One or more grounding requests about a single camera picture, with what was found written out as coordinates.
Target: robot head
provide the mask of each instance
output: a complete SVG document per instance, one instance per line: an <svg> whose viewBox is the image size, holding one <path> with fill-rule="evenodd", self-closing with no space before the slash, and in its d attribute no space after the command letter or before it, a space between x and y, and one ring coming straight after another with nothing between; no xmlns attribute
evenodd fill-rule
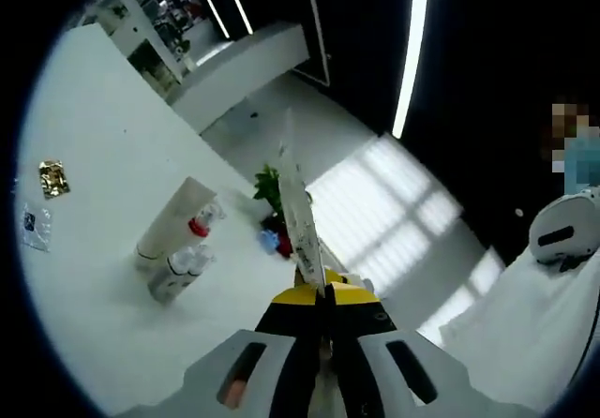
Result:
<svg viewBox="0 0 600 418"><path fill-rule="evenodd" d="M551 202L533 220L529 242L540 263L591 256L600 247L600 187Z"/></svg>

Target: floor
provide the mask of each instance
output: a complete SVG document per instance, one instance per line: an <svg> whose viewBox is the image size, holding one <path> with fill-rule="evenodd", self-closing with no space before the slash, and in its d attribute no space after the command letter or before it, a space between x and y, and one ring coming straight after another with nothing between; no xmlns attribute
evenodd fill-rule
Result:
<svg viewBox="0 0 600 418"><path fill-rule="evenodd" d="M202 138L248 180L293 150L317 231L349 272L368 277L397 326L443 345L439 328L485 294L503 264L460 219L460 204L398 142L378 139L336 103L286 74L229 110Z"/></svg>

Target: white table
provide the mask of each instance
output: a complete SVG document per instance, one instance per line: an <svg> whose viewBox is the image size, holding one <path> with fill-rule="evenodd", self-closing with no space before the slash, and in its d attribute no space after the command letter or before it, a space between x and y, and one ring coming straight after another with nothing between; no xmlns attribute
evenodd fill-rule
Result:
<svg viewBox="0 0 600 418"><path fill-rule="evenodd" d="M306 60L302 25L275 22L203 62L167 101L201 133L252 92Z"/></svg>
<svg viewBox="0 0 600 418"><path fill-rule="evenodd" d="M71 192L45 201L38 164L63 161ZM109 414L176 391L188 366L239 328L253 328L293 282L255 222L230 199L252 186L227 165L97 25L57 44L22 133L18 198L52 210L51 252L22 246L26 285L58 356ZM217 263L169 308L156 304L131 253L188 175L228 214L207 243Z"/></svg>

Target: white tube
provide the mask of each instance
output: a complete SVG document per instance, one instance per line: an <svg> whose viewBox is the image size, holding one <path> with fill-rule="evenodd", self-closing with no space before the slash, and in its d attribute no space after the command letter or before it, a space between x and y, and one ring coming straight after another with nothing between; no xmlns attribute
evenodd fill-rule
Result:
<svg viewBox="0 0 600 418"><path fill-rule="evenodd" d="M171 196L136 246L136 266L152 271L164 265L169 255L198 238L188 223L215 198L211 189L188 177Z"/></svg>

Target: red cap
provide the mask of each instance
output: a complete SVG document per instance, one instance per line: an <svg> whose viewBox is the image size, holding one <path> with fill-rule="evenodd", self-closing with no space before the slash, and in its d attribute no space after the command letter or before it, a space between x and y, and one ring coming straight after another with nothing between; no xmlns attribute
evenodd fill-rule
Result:
<svg viewBox="0 0 600 418"><path fill-rule="evenodd" d="M202 238L208 236L208 228L205 228L202 224L196 221L196 218L192 218L190 221L188 221L187 226L194 235L198 235Z"/></svg>

